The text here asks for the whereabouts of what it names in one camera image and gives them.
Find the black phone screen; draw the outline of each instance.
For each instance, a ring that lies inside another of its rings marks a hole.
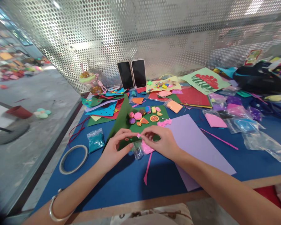
[[[133,88],[132,74],[129,62],[118,63],[119,73],[124,89]]]
[[[145,61],[143,59],[132,61],[132,70],[135,86],[142,88],[146,86]]]

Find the blue table surface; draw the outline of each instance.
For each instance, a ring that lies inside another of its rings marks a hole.
[[[252,97],[242,98],[245,108],[247,108],[251,99]],[[144,105],[157,106],[162,105],[162,103],[147,100]],[[208,136],[213,145],[236,170],[237,173],[234,174],[233,177],[238,180],[247,181],[281,175],[281,162],[277,161],[265,151],[247,150],[240,133],[231,134],[228,129],[211,128],[206,121],[202,110],[183,108],[178,114],[175,114],[170,109],[167,109],[167,112],[170,118],[175,118],[188,113],[196,122],[198,127],[203,128],[204,130],[215,134],[219,138],[238,147],[239,151],[231,148],[214,137]],[[86,117],[87,115],[84,113],[80,122],[82,122]],[[86,135],[98,128],[103,129],[104,139],[106,141],[114,123],[115,121],[110,121],[90,127],[87,127],[87,123],[85,123],[85,129],[71,143],[70,146],[73,147],[75,145],[82,144],[88,147],[88,139]],[[281,144],[281,119],[273,116],[267,116],[263,118],[261,124],[266,128],[262,131]],[[69,149],[70,148],[67,146],[63,155]],[[59,172],[59,162],[45,190],[43,191],[34,212],[48,202],[52,196],[56,195],[58,189],[68,187],[82,174],[89,170],[97,162],[101,153],[102,149],[90,154],[82,168],[70,175],[63,175]],[[70,155],[68,155],[65,161],[65,170],[70,171],[76,168],[82,161],[83,157],[83,149],[79,148],[74,150]],[[158,152],[153,152],[147,178],[148,185],[146,186],[143,178],[146,172],[148,159],[149,155],[144,156],[141,160],[137,161],[135,160],[132,152],[130,152],[109,173],[106,174],[106,176],[97,184],[85,200],[77,207],[76,212],[187,192],[174,162],[163,157]]]

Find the metal mesh panel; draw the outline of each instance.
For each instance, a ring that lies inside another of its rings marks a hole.
[[[281,44],[281,0],[3,0],[1,7],[79,93],[80,63],[120,84],[117,62],[142,58],[147,79],[239,66]]]

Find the plant pot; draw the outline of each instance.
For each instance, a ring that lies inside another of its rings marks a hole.
[[[13,108],[7,110],[6,113],[14,115],[21,119],[27,119],[33,115],[33,113],[29,112],[28,110],[26,110],[25,108],[23,108],[21,106],[13,107]]]

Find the wooden table edge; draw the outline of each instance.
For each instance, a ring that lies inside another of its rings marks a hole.
[[[255,180],[248,180],[248,181],[244,181],[243,183],[252,189],[276,185],[281,183],[281,175],[267,177],[267,178],[265,177]],[[206,191],[201,190],[196,192],[188,192],[184,194],[170,195],[170,196],[164,196],[164,197],[142,200],[137,202],[131,202],[126,204],[101,208],[101,209],[78,212],[78,213],[74,213],[68,219],[66,224],[81,223],[94,219],[112,217],[125,213],[132,213],[132,212],[137,212],[141,210],[146,210],[146,209],[151,209],[151,208],[156,208],[166,205],[173,205],[177,203],[190,202],[190,201],[209,198],[209,197],[210,196]]]

